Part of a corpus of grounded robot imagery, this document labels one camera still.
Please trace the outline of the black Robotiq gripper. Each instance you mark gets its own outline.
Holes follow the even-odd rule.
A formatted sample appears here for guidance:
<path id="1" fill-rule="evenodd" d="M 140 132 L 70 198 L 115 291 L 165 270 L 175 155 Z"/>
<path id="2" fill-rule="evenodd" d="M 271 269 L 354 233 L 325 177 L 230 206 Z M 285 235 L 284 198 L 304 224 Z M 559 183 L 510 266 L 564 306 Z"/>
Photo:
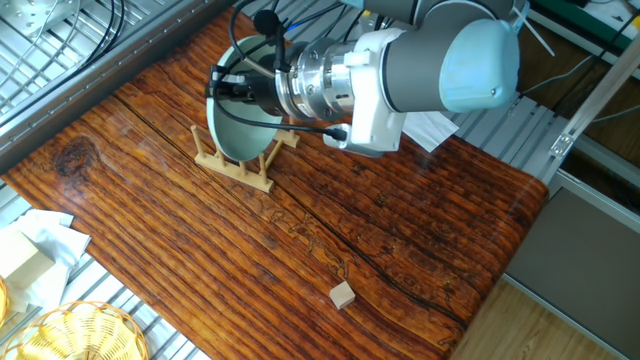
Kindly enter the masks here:
<path id="1" fill-rule="evenodd" d="M 247 79 L 244 73 L 231 74 L 228 67 L 212 65 L 209 84 L 209 96 L 216 100 L 257 105 L 272 116 L 286 115 L 273 79 L 262 75 Z"/>

